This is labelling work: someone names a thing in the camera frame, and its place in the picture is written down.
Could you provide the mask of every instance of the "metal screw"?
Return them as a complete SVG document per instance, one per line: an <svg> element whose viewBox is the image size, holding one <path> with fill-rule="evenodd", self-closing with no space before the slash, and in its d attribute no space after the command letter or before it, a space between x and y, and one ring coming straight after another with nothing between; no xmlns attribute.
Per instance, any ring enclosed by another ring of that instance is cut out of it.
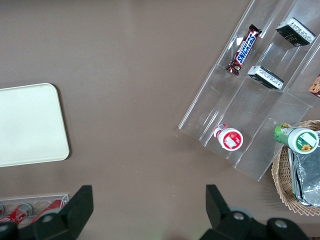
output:
<svg viewBox="0 0 320 240"><path fill-rule="evenodd" d="M281 229L286 229L288 227L287 224L282 220L275 220L274 223L278 228L281 228Z"/></svg>
<svg viewBox="0 0 320 240"><path fill-rule="evenodd" d="M42 222L43 223L48 223L48 222L50 222L51 220L53 219L53 217L52 216L45 216L43 219L42 219Z"/></svg>
<svg viewBox="0 0 320 240"><path fill-rule="evenodd" d="M237 220L243 220L245 219L245 216L242 215L242 213L240 212L236 212L235 214L233 214L233 217Z"/></svg>
<svg viewBox="0 0 320 240"><path fill-rule="evenodd" d="M0 233L8 229L8 225L0 226Z"/></svg>

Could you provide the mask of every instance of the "chocolate bar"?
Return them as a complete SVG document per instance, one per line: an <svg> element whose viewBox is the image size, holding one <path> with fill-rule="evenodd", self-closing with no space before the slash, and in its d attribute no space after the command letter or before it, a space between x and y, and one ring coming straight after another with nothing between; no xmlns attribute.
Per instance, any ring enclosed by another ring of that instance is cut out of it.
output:
<svg viewBox="0 0 320 240"><path fill-rule="evenodd" d="M252 66L248 75L269 89L281 90L284 85L284 81L280 77L263 66Z"/></svg>
<svg viewBox="0 0 320 240"><path fill-rule="evenodd" d="M234 59L229 63L227 68L228 72L239 75L239 71L242 68L246 58L248 57L254 43L257 40L258 35L262 31L258 28L256 28L254 25L249 26L248 34L243 38L244 40L241 42L240 47L236 51L236 55L234 56Z"/></svg>
<svg viewBox="0 0 320 240"><path fill-rule="evenodd" d="M315 79L312 86L309 88L309 92L312 93L313 95L317 96L318 98L320 98L320 74Z"/></svg>
<svg viewBox="0 0 320 240"><path fill-rule="evenodd" d="M316 39L316 35L295 17L281 22L276 31L295 47L311 44Z"/></svg>

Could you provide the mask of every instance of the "clear acrylic display stand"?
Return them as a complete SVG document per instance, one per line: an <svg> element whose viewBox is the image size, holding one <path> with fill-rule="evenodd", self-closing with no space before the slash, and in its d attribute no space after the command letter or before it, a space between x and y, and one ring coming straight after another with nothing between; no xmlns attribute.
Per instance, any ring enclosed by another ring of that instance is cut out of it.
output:
<svg viewBox="0 0 320 240"><path fill-rule="evenodd" d="M282 147L273 138L275 126L297 125L318 100L308 90L320 73L319 8L320 1L314 0L252 0L179 129L259 181ZM286 41L276 27L288 17L302 22L316 39L300 47ZM251 24L262 33L236 76L225 68ZM282 90L269 89L248 77L255 65L280 77ZM214 128L222 123L242 133L244 143L239 150L223 149L213 136Z"/></svg>

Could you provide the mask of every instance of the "candy bar wrapper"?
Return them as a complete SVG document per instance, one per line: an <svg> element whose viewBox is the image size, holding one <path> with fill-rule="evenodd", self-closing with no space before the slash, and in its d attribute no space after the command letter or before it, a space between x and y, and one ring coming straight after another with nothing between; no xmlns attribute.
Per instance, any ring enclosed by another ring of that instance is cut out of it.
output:
<svg viewBox="0 0 320 240"><path fill-rule="evenodd" d="M229 63L225 70L228 72L239 75L239 71L242 68L246 58L248 57L254 43L256 42L258 35L262 31L256 28L254 25L249 26L248 34L243 38L240 47L236 51L234 59Z"/></svg>

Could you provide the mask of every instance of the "red label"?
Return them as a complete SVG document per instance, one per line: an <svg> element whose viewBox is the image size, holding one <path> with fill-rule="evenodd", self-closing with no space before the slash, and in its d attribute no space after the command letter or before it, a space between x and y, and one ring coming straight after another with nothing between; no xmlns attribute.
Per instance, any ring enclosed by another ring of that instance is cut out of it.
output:
<svg viewBox="0 0 320 240"><path fill-rule="evenodd" d="M223 144L227 149L238 148L242 144L242 136L236 131L231 131L224 136Z"/></svg>

